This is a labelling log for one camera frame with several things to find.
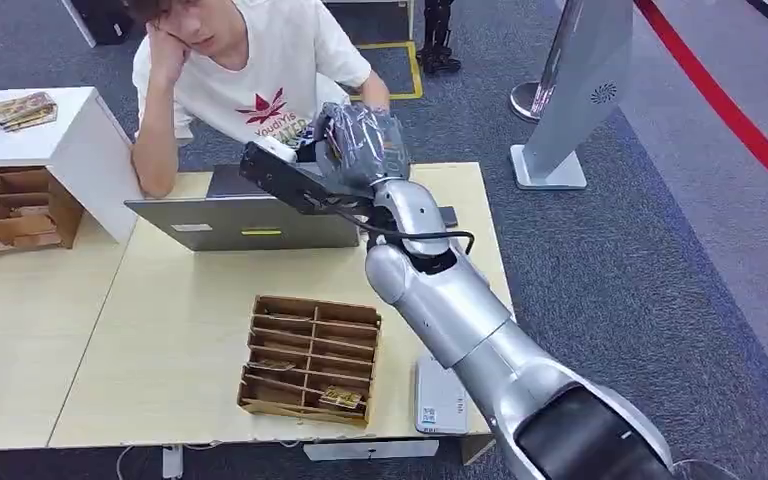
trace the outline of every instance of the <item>laptop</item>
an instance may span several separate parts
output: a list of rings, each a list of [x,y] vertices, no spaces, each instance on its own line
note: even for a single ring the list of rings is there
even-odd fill
[[[358,229],[336,215],[302,215],[257,188],[235,165],[217,166],[207,198],[133,200],[131,210],[195,252],[346,248]]]

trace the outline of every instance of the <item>black cable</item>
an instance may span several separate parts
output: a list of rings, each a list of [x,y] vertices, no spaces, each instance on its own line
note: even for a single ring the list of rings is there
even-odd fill
[[[472,251],[472,246],[475,244],[475,235],[463,230],[455,230],[452,232],[434,232],[434,233],[402,233],[395,230],[387,230],[386,228],[379,228],[374,225],[362,222],[355,218],[354,215],[346,212],[337,211],[337,214],[346,220],[354,223],[358,227],[366,230],[367,232],[377,233],[379,235],[386,235],[388,237],[401,238],[403,240],[437,240],[440,238],[468,238],[469,242],[466,244],[466,254]]]

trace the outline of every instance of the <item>black hair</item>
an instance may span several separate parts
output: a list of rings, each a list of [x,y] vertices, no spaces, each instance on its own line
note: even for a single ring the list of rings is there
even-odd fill
[[[152,22],[162,17],[177,0],[122,0],[134,20]]]

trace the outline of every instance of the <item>white t-shirt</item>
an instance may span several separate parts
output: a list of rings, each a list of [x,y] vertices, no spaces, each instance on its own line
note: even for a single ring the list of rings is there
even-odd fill
[[[371,67],[321,0],[233,0],[245,18],[249,61],[239,72],[192,52],[175,84],[179,144],[198,117],[240,142],[272,136],[296,147],[324,102],[344,103],[335,82],[359,87]],[[151,70],[146,37],[134,56],[140,122]]]

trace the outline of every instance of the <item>wooden organizer tray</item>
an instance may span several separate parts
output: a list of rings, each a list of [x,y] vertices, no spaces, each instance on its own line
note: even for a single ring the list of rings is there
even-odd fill
[[[366,426],[381,332],[374,308],[298,298],[258,296],[237,404],[251,413]],[[288,371],[252,362],[295,363]],[[361,394],[354,410],[323,404],[329,386]]]
[[[83,212],[45,167],[0,167],[0,251],[72,248]]]

